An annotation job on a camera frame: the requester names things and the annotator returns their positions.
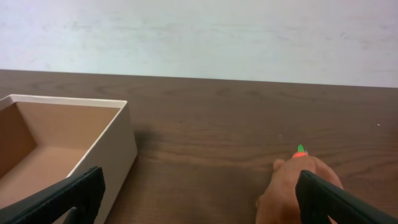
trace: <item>wood grain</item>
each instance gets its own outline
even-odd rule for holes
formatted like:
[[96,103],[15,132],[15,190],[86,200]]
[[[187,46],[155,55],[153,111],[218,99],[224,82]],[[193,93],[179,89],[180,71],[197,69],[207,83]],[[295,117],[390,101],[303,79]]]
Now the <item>wood grain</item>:
[[398,217],[398,90],[0,72],[10,93],[128,100],[139,147],[108,223],[254,223],[274,159],[303,144]]

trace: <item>green tip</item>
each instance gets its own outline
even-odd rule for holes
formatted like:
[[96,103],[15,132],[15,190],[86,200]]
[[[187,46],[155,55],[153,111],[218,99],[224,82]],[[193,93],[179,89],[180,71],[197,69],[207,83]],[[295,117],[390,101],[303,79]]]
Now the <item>green tip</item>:
[[297,147],[297,152],[304,152],[304,147],[302,144],[299,144]]

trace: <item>box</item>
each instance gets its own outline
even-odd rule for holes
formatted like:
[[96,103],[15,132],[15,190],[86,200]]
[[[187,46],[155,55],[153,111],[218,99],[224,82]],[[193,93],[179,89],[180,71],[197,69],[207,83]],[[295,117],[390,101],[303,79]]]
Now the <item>box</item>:
[[104,223],[137,155],[126,101],[9,95],[0,100],[0,208],[74,173],[103,168]]

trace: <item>plush toy ear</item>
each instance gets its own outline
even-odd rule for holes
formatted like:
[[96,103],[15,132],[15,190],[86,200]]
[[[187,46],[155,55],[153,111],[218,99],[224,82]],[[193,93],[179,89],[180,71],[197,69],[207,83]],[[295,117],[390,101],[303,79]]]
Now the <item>plush toy ear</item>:
[[275,162],[274,162],[274,171],[279,169],[284,163],[285,163],[285,161],[283,159],[275,160]]

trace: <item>white wall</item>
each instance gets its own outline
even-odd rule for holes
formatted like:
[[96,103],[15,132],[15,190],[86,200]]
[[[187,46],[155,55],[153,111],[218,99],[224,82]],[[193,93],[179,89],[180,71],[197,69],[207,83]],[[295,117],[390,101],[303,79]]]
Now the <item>white wall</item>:
[[2,0],[0,68],[398,87],[398,1]]

